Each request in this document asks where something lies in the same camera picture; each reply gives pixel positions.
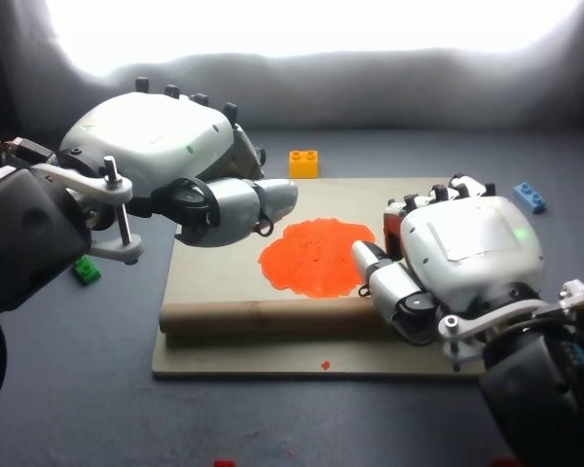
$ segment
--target gray wall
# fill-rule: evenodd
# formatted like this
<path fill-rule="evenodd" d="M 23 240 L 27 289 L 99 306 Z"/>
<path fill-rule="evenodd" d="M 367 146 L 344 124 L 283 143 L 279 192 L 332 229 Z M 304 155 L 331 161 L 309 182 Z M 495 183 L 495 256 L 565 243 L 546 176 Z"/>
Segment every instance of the gray wall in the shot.
<path fill-rule="evenodd" d="M 74 27 L 91 33 L 91 25 Z M 97 103 L 132 90 L 138 75 L 150 77 L 156 92 L 172 83 L 209 94 L 215 106 L 232 101 L 248 128 L 584 123 L 584 0 L 553 33 L 514 54 L 218 54 L 132 65 L 103 79 L 70 66 L 55 45 L 44 0 L 0 0 L 0 53 L 29 137 L 61 135 Z"/>

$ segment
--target green light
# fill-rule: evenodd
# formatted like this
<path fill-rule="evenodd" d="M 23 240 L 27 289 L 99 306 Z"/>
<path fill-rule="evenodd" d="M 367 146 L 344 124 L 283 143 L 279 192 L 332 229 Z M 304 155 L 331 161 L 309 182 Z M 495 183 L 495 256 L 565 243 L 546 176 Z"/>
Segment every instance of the green light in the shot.
<path fill-rule="evenodd" d="M 515 229 L 513 233 L 519 240 L 528 240 L 530 238 L 529 229 L 523 227 Z"/>

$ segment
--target wooden rolling pin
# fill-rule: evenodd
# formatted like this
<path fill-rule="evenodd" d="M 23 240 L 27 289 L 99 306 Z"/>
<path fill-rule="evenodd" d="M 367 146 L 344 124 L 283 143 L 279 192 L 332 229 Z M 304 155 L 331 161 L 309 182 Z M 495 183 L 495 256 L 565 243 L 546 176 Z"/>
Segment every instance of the wooden rolling pin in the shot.
<path fill-rule="evenodd" d="M 166 304 L 160 330 L 168 335 L 238 335 L 377 331 L 387 326 L 372 299 L 270 300 Z"/>

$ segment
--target green lego brick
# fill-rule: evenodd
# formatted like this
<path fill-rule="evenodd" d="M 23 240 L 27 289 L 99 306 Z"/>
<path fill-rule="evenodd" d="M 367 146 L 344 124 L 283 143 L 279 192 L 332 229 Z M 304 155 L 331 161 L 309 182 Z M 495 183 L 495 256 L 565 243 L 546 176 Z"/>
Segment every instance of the green lego brick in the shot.
<path fill-rule="evenodd" d="M 93 262 L 83 256 L 71 267 L 71 271 L 82 282 L 83 285 L 89 285 L 101 277 L 101 272 L 95 267 Z"/>

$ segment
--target lego brick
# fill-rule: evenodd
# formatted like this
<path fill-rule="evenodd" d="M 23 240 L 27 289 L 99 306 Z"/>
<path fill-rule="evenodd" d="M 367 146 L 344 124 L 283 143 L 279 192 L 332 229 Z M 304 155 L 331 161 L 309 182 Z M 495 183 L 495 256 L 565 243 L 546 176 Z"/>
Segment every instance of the lego brick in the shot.
<path fill-rule="evenodd" d="M 71 271 L 83 285 L 89 285 L 101 277 L 99 269 L 86 256 L 76 261 L 71 267 Z"/>
<path fill-rule="evenodd" d="M 318 178 L 317 151 L 290 151 L 290 178 Z"/>
<path fill-rule="evenodd" d="M 545 210 L 545 199 L 528 183 L 520 183 L 513 189 L 513 195 L 534 214 Z"/>

